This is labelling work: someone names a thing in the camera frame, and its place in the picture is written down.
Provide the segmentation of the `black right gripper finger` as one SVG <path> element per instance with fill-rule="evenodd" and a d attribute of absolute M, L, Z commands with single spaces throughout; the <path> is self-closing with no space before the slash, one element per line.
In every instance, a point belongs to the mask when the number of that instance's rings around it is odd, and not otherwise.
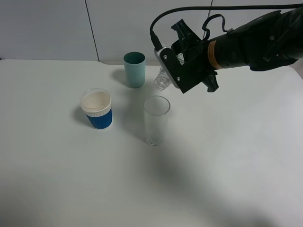
<path fill-rule="evenodd" d="M 183 19 L 172 25 L 171 29 L 177 32 L 178 42 L 181 45 L 194 45 L 201 43 L 200 37 L 192 31 Z"/>
<path fill-rule="evenodd" d="M 216 79 L 216 75 L 217 75 L 217 72 L 212 71 L 212 72 L 210 72 L 210 74 L 206 75 L 202 79 L 202 83 L 205 86 L 207 86 L 207 92 L 208 93 L 213 93 L 219 88 L 219 85 L 218 85 L 217 79 Z"/>

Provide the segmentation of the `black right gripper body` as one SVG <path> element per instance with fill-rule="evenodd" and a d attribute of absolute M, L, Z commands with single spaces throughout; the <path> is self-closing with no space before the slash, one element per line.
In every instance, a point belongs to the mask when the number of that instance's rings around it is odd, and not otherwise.
<path fill-rule="evenodd" d="M 173 78 L 204 78 L 214 69 L 209 66 L 205 44 L 181 45 L 178 40 L 171 46 L 176 62 L 171 64 Z"/>

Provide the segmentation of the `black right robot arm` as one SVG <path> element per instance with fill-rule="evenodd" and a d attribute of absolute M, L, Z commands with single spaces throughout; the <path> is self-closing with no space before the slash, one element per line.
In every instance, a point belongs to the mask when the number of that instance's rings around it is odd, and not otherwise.
<path fill-rule="evenodd" d="M 174 85 L 187 92 L 199 83 L 208 92 L 218 89 L 218 70 L 249 66 L 252 71 L 267 71 L 295 63 L 303 56 L 303 9 L 282 13 L 273 11 L 236 29 L 224 29 L 211 38 L 208 22 L 199 38 L 184 21 L 172 28 L 178 40 L 162 50 L 161 59 Z"/>

